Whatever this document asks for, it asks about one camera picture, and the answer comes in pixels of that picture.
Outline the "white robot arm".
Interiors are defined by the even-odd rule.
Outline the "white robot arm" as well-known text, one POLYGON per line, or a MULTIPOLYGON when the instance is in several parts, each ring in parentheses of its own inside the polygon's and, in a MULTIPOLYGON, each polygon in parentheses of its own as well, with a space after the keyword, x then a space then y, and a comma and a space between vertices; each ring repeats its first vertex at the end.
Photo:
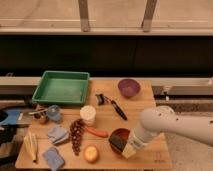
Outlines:
POLYGON ((130 131, 122 155, 126 159, 132 157, 162 132, 175 133, 213 146, 213 117, 181 116, 169 106, 146 108, 130 131))

